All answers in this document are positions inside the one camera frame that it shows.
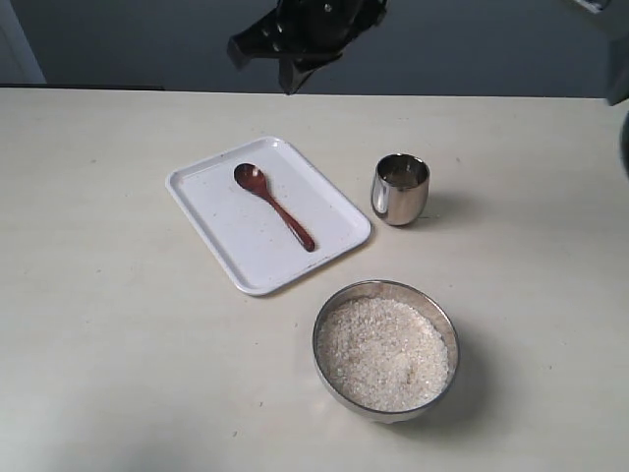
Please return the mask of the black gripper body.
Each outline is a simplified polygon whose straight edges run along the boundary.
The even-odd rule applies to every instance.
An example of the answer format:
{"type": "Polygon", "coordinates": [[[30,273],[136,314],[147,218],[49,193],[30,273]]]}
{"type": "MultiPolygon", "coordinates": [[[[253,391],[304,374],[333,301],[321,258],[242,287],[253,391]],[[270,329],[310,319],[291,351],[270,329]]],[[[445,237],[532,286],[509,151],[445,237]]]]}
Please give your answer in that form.
{"type": "Polygon", "coordinates": [[[386,13],[387,1],[278,1],[272,48],[298,60],[337,57],[386,13]]]}

